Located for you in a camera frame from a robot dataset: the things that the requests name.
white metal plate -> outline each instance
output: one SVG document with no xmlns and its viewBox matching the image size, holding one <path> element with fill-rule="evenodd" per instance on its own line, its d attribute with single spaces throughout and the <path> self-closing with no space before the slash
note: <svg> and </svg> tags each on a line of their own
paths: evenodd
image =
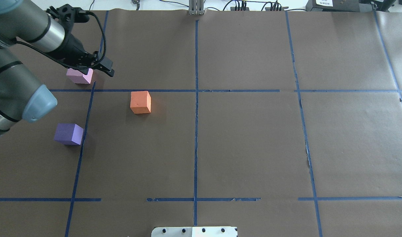
<svg viewBox="0 0 402 237">
<path fill-rule="evenodd" d="M 157 227 L 151 237 L 237 237 L 237 229 L 231 226 Z"/>
</svg>

block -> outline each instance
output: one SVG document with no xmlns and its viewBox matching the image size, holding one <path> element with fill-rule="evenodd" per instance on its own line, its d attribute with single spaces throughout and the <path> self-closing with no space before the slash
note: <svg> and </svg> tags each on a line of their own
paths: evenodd
<svg viewBox="0 0 402 237">
<path fill-rule="evenodd" d="M 148 91 L 130 93 L 130 109 L 134 114 L 151 113 L 151 96 Z"/>
<path fill-rule="evenodd" d="M 88 74 L 85 75 L 78 70 L 70 68 L 67 71 L 67 77 L 75 84 L 90 84 L 91 78 L 93 77 L 93 69 L 88 69 Z"/>
<path fill-rule="evenodd" d="M 74 123 L 59 123 L 54 140 L 64 145 L 81 145 L 84 129 Z"/>
</svg>

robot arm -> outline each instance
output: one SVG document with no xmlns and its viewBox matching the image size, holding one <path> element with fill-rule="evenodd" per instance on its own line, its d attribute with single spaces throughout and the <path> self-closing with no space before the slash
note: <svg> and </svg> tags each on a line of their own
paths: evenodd
<svg viewBox="0 0 402 237">
<path fill-rule="evenodd" d="M 105 52 L 101 57 L 98 51 L 88 53 L 71 34 L 74 22 L 87 22 L 88 15 L 95 16 L 69 5 L 44 12 L 31 0 L 0 1 L 0 135 L 21 119 L 39 120 L 57 105 L 47 87 L 7 49 L 15 43 L 28 45 L 17 37 L 67 68 L 84 74 L 93 68 L 113 76 L 112 62 Z"/>
</svg>

white bracket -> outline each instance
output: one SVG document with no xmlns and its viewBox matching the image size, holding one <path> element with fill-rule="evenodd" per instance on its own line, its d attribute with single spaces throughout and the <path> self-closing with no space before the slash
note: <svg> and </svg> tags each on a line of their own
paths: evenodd
<svg viewBox="0 0 402 237">
<path fill-rule="evenodd" d="M 237 237 L 238 228 L 231 226 L 157 227 L 151 237 Z"/>
<path fill-rule="evenodd" d="M 204 15 L 204 0 L 189 0 L 189 15 Z"/>
</svg>

blue cap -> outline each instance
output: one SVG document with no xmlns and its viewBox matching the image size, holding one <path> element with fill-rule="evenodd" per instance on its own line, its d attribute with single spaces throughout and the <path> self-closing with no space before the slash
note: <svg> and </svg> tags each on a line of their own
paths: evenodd
<svg viewBox="0 0 402 237">
<path fill-rule="evenodd" d="M 47 89 L 46 85 L 41 85 L 25 106 L 22 118 L 29 123 L 34 123 L 52 111 L 57 105 L 58 100 L 55 96 Z"/>
<path fill-rule="evenodd" d="M 23 0 L 0 0 L 0 14 L 16 9 L 22 2 Z"/>
</svg>

